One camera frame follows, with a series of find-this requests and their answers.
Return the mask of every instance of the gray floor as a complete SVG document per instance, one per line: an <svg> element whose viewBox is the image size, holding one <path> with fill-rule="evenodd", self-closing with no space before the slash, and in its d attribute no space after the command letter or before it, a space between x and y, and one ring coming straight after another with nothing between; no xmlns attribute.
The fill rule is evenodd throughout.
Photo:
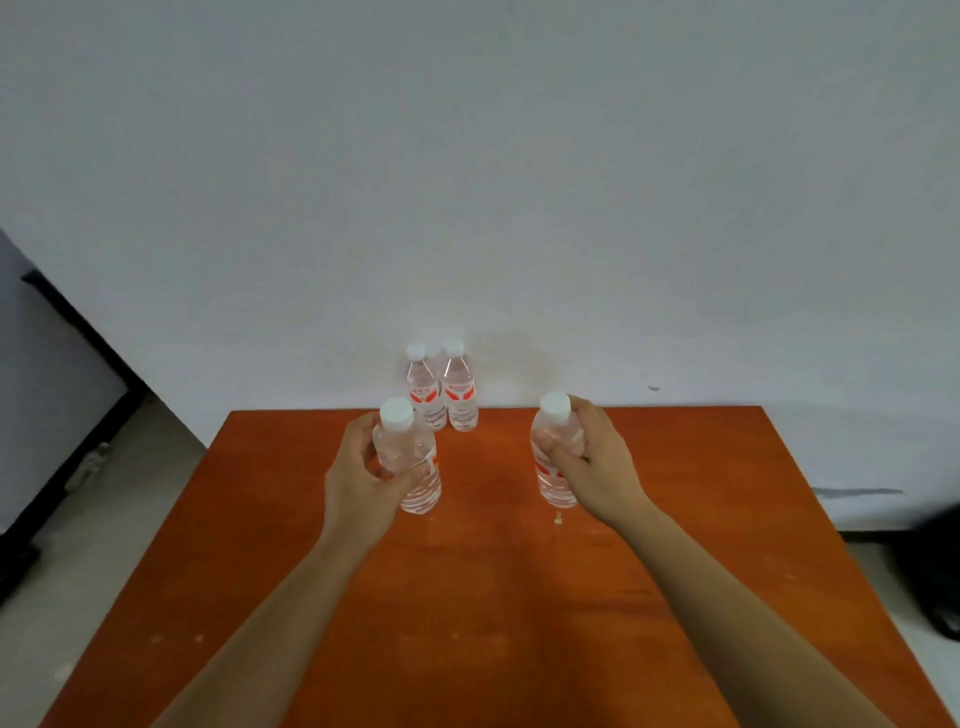
<svg viewBox="0 0 960 728"><path fill-rule="evenodd" d="M96 479L47 523L36 540L42 560L0 609L0 725L39 724L203 456L200 442L150 400ZM879 546L851 552L957 720L960 643L930 629Z"/></svg>

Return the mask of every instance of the water bottle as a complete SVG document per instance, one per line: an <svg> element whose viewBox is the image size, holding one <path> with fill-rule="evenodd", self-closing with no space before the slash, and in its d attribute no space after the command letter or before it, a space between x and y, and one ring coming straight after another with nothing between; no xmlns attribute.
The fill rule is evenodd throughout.
<svg viewBox="0 0 960 728"><path fill-rule="evenodd" d="M380 424L373 429L373 446L380 465L394 475L422 462L430 474L400 503L407 513L426 513L440 500L437 441L433 431L405 397L390 397L380 407Z"/></svg>
<svg viewBox="0 0 960 728"><path fill-rule="evenodd" d="M548 437L559 440L577 457L584 454L586 441L584 429L577 414L570 409L570 397L564 392L547 392L540 399L540 412L534 418L531 435L534 432L546 433ZM561 471L550 462L546 454L534 444L534 460L537 466L537 480L540 482L540 494L557 508L572 508L577 498L570 492L570 486Z"/></svg>
<svg viewBox="0 0 960 728"><path fill-rule="evenodd" d="M423 344L411 344L407 347L407 388L410 400L430 429L436 431L446 425L446 404L440 391L440 374L431 369L426 361L426 347Z"/></svg>
<svg viewBox="0 0 960 728"><path fill-rule="evenodd" d="M464 351L461 339L444 341L446 364L440 379L444 384L446 412L454 429L467 432L477 426L480 411L477 407L477 387L473 367Z"/></svg>

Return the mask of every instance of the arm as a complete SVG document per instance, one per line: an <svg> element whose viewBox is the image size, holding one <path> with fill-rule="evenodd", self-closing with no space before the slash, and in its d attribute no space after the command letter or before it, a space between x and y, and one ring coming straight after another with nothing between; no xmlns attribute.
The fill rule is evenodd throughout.
<svg viewBox="0 0 960 728"><path fill-rule="evenodd" d="M646 496L610 418L571 397L585 458L538 441L580 503L627 542L743 726L893 723L776 612L738 582Z"/></svg>
<svg viewBox="0 0 960 728"><path fill-rule="evenodd" d="M273 728L283 719L347 583L429 467L383 483L366 470L376 415L353 421L326 474L324 530L153 728Z"/></svg>

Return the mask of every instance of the forearm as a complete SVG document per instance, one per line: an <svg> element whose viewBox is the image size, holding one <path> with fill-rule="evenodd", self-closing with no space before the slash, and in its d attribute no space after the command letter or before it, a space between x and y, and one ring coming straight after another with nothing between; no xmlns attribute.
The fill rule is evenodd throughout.
<svg viewBox="0 0 960 728"><path fill-rule="evenodd" d="M154 728L272 728L283 719L362 554L318 544Z"/></svg>
<svg viewBox="0 0 960 728"><path fill-rule="evenodd" d="M656 506L637 509L619 530L741 725L893 725Z"/></svg>

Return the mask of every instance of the orange table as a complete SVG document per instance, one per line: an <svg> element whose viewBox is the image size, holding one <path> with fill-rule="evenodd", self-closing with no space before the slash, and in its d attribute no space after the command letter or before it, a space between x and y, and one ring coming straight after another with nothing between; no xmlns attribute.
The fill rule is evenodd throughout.
<svg viewBox="0 0 960 728"><path fill-rule="evenodd" d="M952 725L761 409L609 411L683 528L899 725ZM46 728L150 724L317 539L356 414L230 415ZM734 725L633 554L582 509L554 523L533 415L439 433L440 502L357 573L285 725Z"/></svg>

